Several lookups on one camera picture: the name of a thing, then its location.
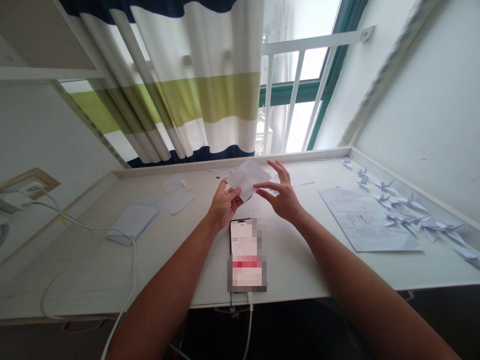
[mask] hand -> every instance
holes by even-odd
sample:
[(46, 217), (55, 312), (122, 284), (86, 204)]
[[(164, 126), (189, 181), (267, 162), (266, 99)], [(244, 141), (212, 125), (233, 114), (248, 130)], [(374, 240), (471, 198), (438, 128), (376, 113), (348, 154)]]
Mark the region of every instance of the hand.
[(268, 160), (268, 165), (270, 165), (278, 173), (280, 183), (267, 181), (254, 184), (253, 187), (276, 190), (279, 192), (279, 194), (277, 196), (273, 196), (271, 193), (263, 189), (257, 190), (256, 193), (271, 204), (273, 210), (279, 217), (287, 220), (290, 223), (305, 217), (307, 212), (300, 205), (297, 195), (295, 195), (294, 188), (290, 183), (290, 174), (287, 169), (282, 165), (280, 160), (275, 162)]
[(216, 190), (213, 200), (211, 201), (210, 209), (205, 218), (210, 220), (218, 231), (226, 227), (230, 220), (232, 220), (237, 209), (244, 202), (239, 198), (240, 187), (235, 190), (229, 188), (225, 190), (227, 182), (223, 179)]

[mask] person's right hand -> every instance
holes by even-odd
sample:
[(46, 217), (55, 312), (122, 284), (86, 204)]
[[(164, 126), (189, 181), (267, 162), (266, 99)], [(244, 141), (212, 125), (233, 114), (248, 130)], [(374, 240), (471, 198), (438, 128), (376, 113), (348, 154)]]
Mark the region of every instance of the person's right hand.
[[(268, 160), (267, 162), (268, 165), (270, 165), (278, 173), (280, 183), (267, 181), (254, 184), (254, 188), (260, 188), (256, 191), (256, 193), (271, 204), (273, 210), (279, 217), (287, 220), (290, 223), (295, 222), (297, 219), (301, 219), (305, 215), (305, 210), (300, 205), (297, 195), (295, 195), (294, 188), (290, 182), (289, 172), (282, 165), (280, 160), (275, 162)], [(273, 196), (271, 193), (261, 188), (272, 189), (278, 191), (279, 194), (277, 196)]]

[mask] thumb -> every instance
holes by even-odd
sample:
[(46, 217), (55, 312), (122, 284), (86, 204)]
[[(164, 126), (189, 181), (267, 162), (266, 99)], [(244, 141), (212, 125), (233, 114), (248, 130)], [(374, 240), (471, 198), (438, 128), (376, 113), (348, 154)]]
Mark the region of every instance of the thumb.
[(273, 196), (271, 193), (263, 189), (258, 189), (256, 193), (273, 205), (275, 196)]
[(241, 191), (242, 191), (242, 189), (240, 188), (240, 186), (237, 187), (235, 190), (233, 190), (232, 192), (229, 192), (226, 195), (226, 199), (228, 201), (232, 201), (233, 199), (235, 199), (240, 194)]

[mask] navy blue stripe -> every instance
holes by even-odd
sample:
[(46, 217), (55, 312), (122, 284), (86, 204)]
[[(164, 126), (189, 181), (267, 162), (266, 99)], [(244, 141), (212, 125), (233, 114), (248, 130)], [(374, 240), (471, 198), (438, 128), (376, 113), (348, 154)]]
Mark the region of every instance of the navy blue stripe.
[(223, 159), (233, 159), (233, 158), (246, 158), (252, 157), (255, 155), (254, 152), (245, 152), (242, 151), (238, 145), (231, 145), (225, 150), (220, 152), (210, 152), (210, 146), (203, 146), (198, 150), (193, 152), (193, 155), (186, 158), (179, 158), (175, 150), (170, 151), (171, 158), (167, 161), (160, 161), (156, 163), (143, 163), (139, 157), (134, 158), (133, 160), (127, 161), (128, 165), (132, 168), (147, 168), (153, 166), (161, 165), (173, 165), (173, 164), (185, 164), (185, 163), (196, 163), (201, 161), (210, 161), (210, 160), (223, 160)]
[(135, 23), (130, 11), (131, 6), (138, 6), (151, 13), (169, 18), (181, 18), (185, 15), (185, 4), (197, 2), (216, 13), (227, 13), (237, 0), (60, 0), (66, 13), (80, 16), (80, 13), (93, 15), (103, 22), (115, 25), (110, 9), (121, 10), (126, 14), (131, 24)]

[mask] person's left hand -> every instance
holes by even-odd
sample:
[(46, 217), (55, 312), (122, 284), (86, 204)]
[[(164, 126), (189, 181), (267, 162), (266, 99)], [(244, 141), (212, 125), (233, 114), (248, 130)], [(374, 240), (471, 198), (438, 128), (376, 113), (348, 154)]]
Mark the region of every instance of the person's left hand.
[(223, 179), (213, 196), (210, 209), (205, 216), (215, 225), (218, 231), (229, 224), (237, 209), (244, 203), (239, 198), (240, 187), (237, 187), (235, 190), (229, 188), (227, 191), (225, 190), (226, 186), (227, 181)]

